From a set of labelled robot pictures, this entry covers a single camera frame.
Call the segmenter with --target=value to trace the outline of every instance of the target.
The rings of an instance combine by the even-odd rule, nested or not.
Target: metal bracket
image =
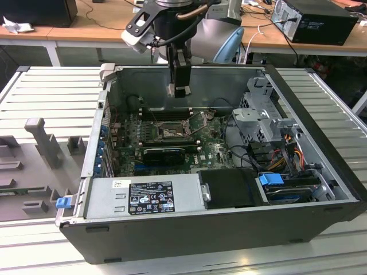
[[[111,74],[115,72],[115,63],[103,63],[99,70],[99,77],[102,82],[106,82],[112,78],[109,77]]]
[[[251,92],[259,92],[263,95],[270,95],[274,90],[266,77],[254,77],[248,80],[247,87]]]
[[[278,139],[281,138],[280,129],[289,130],[289,132],[293,128],[298,128],[298,123],[295,119],[273,119],[270,122],[270,129],[273,133],[273,138]]]

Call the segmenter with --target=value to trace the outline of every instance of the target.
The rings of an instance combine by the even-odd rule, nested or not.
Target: blue latch
[[[59,198],[56,201],[56,208],[60,209],[60,208],[71,208],[71,198]]]
[[[283,178],[280,174],[269,173],[259,176],[261,185],[276,185],[284,184]]]

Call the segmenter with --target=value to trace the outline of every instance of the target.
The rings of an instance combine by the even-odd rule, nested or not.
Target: black desktop computer
[[[328,0],[277,0],[271,21],[286,21],[275,25],[293,43],[343,45],[358,17]]]
[[[68,28],[77,14],[75,0],[11,0],[1,1],[0,22],[3,17],[33,26]]]

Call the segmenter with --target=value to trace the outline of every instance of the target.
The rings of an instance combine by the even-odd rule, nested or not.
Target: table
[[[99,60],[103,59],[100,48],[127,48],[121,39],[121,32],[134,16],[133,6],[124,0],[107,0],[105,3],[76,0],[76,3],[78,14],[70,28],[36,27],[36,31],[33,33],[19,35],[10,34],[1,28],[0,44],[43,46],[47,49],[53,66],[61,66],[57,55],[58,47],[97,48]],[[86,13],[92,10],[91,7],[93,11],[89,13],[90,18],[102,26],[115,29],[100,27],[93,20],[87,19]],[[242,19],[243,26],[258,26],[269,23],[269,20],[260,14],[246,14]],[[258,35],[253,39],[250,52],[293,54],[281,32],[275,26],[263,27],[262,31],[265,35]],[[244,45],[248,44],[256,32],[256,28],[245,29],[242,39]],[[299,54],[367,56],[367,28],[356,25],[344,46],[293,44],[293,47]]]

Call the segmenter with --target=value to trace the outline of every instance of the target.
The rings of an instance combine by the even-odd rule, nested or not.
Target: barcode sticker
[[[131,183],[129,179],[120,179],[112,181],[112,188],[128,188]]]

